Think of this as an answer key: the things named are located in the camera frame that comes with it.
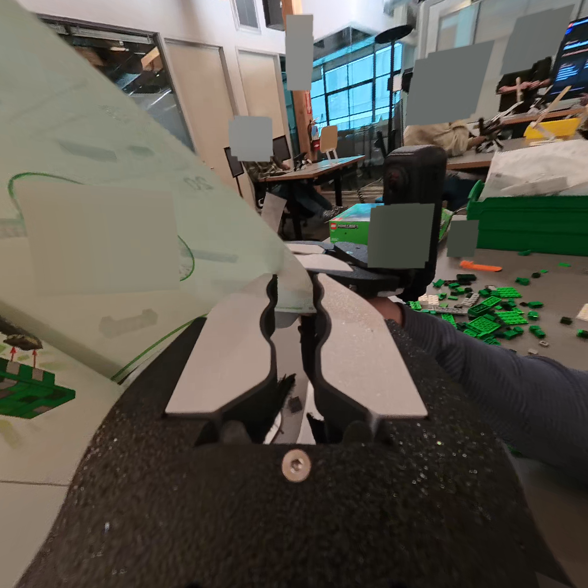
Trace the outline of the brick instruction booklet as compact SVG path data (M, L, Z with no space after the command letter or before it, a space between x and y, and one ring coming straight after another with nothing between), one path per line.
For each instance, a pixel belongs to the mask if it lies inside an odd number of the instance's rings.
M311 279L259 213L18 1L1 1L1 316L119 383L260 276Z

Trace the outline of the black music stand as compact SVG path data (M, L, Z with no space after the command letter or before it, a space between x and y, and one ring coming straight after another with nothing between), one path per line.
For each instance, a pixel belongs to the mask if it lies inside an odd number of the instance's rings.
M231 172L232 178L236 181L238 192L241 198L244 198L241 186L239 183L239 178L245 173L242 163L238 160L237 157L232 155L232 151L230 147L224 148L224 154L229 165L229 169Z

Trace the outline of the white chair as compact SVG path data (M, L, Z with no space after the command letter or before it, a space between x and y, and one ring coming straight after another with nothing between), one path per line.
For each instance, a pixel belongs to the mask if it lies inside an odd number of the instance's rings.
M319 150L327 160L338 160L337 155L338 128L336 125L324 126L320 130Z

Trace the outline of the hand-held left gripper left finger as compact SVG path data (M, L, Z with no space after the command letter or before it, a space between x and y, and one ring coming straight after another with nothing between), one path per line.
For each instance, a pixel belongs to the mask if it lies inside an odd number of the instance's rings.
M242 423L265 437L277 415L275 332L277 276L261 275L208 313L165 408L221 430Z

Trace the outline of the wooden-edged office desk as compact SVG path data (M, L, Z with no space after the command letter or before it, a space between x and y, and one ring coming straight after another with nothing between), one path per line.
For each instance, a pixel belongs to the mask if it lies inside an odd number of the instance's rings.
M288 209L289 217L291 218L293 226L293 234L296 240L302 240L302 227L300 224L300 208L298 202L295 201L293 187L290 186L293 182L301 182L303 180L332 180L334 183L334 198L337 207L341 207L342 202L342 175L345 170L356 168L359 162L364 160L365 156L353 156L347 158L326 159L317 163L305 165L302 169L297 171L283 171L274 173L272 175L265 174L261 176L259 182L254 184L256 189L261 186L286 184L288 187L287 198L277 198L277 203L273 202L273 194L267 190L260 190L260 194L264 195L263 203L261 205L261 217L265 222L273 227L276 232L279 231L283 210Z

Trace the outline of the green toy box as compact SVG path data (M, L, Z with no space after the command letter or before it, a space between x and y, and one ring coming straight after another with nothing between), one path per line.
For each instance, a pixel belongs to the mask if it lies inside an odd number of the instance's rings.
M357 203L329 222L330 242L350 242L367 245L371 210L378 203Z

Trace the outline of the person's right forearm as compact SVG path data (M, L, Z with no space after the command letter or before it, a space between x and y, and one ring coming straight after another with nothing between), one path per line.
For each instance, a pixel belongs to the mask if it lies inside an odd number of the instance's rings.
M587 371L485 344L407 305L391 307L392 317L462 386L499 437L587 481Z

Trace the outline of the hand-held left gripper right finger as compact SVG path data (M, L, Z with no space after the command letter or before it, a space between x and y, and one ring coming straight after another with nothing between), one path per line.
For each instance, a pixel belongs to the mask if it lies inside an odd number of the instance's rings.
M344 432L362 422L371 436L381 422L422 420L425 407L383 316L327 274L313 278L316 350L315 406Z

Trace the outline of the person's right hand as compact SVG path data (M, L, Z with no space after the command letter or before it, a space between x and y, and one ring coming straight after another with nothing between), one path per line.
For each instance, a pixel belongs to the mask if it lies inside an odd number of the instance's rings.
M393 302L389 298L374 297L366 299L366 301L378 311L385 320L391 320L400 327L405 325L405 314L403 305Z

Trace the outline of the black floor lamp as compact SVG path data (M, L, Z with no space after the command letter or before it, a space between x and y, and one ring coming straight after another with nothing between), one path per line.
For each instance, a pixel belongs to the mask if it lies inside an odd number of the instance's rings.
M396 75L396 69L394 66L395 59L395 45L398 41L408 36L414 30L414 25L403 24L395 26L386 31L383 31L375 36L375 43L378 45L384 45L388 43L390 45L390 74L387 83L387 89L389 91L389 111L387 120L387 135L386 145L384 144L383 135L379 132L378 134L378 145L382 148L383 156L386 158L390 152L395 148L396 144L396 129L394 128L394 77Z

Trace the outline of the pile of green bricks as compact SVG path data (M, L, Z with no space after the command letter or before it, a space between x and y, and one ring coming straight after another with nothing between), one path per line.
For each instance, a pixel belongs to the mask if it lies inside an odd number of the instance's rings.
M488 345L587 369L586 258L482 250L474 263L503 271L472 273L441 259L428 291L408 307Z

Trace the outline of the computer monitor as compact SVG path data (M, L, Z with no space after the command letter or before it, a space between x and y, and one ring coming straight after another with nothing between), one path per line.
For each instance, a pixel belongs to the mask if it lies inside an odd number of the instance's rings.
M548 102L555 100L566 87L563 99L575 99L587 93L587 18L569 24L551 72Z

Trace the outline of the white crumpled bags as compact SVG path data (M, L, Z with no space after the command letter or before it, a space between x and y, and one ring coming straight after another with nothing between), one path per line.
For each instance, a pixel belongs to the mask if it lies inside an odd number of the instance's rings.
M497 153L479 200L547 195L587 195L586 140L542 143Z

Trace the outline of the wall vent grille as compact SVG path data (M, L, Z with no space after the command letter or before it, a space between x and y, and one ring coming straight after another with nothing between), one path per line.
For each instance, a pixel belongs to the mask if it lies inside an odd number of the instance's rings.
M238 30L261 32L256 1L231 1Z

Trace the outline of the yellow bin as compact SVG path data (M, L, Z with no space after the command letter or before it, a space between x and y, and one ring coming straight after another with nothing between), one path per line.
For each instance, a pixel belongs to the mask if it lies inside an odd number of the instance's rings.
M581 118L565 118L529 123L523 137L528 141L548 141L551 139L567 139L574 136Z

